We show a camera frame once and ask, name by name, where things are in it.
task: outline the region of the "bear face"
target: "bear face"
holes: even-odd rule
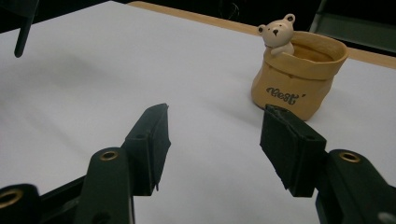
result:
[[[257,29],[267,47],[279,48],[290,45],[293,37],[295,17],[288,14],[283,20],[272,21],[268,25],[260,25]]]

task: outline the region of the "ceramic pot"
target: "ceramic pot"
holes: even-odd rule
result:
[[[294,32],[291,43],[293,55],[274,56],[271,49],[265,50],[251,97],[260,108],[277,105],[308,120],[319,109],[347,59],[347,46],[324,35],[299,31]]]

